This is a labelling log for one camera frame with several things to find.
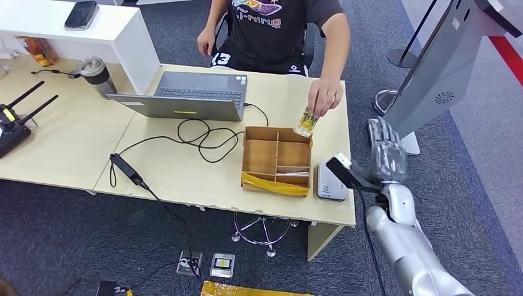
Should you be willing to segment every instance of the desk leg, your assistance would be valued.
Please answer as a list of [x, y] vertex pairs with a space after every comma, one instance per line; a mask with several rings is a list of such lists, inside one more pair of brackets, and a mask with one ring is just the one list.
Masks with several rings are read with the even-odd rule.
[[307, 261], [312, 261], [320, 251], [331, 241], [333, 237], [342, 230], [343, 225], [318, 223], [316, 226], [309, 226], [307, 243]]

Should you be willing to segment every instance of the black shorts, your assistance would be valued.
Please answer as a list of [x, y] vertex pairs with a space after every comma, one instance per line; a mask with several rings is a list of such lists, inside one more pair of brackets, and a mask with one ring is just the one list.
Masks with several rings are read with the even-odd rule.
[[297, 74], [308, 76], [307, 66], [299, 59], [291, 59], [276, 64], [261, 63], [239, 52], [224, 51], [222, 48], [211, 60], [210, 67], [222, 66], [240, 71], [270, 73], [270, 74]]

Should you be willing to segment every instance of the number 13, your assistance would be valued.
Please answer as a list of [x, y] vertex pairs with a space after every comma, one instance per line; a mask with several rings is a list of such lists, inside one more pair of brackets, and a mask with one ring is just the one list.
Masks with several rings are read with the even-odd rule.
[[216, 66], [216, 65], [227, 65], [227, 63], [229, 62], [230, 58], [231, 58], [230, 54], [220, 54], [220, 53], [217, 53], [214, 56], [214, 59], [212, 60], [212, 64], [213, 64], [213, 66]]

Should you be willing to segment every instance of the red stripe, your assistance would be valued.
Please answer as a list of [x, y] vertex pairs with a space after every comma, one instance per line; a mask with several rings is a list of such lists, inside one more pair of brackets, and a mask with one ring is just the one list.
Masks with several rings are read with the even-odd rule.
[[523, 59], [521, 59], [517, 51], [505, 37], [489, 36], [489, 38], [510, 70], [512, 70], [512, 73], [514, 73], [516, 79], [519, 80], [519, 83], [523, 86]]

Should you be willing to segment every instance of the small packet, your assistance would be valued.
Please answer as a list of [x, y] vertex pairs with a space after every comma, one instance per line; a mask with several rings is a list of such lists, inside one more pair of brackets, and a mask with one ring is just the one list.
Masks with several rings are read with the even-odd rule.
[[310, 138], [312, 129], [316, 125], [316, 122], [318, 122], [317, 118], [314, 118], [314, 116], [304, 112], [300, 121], [298, 122], [298, 125], [294, 128], [294, 132], [303, 137]]

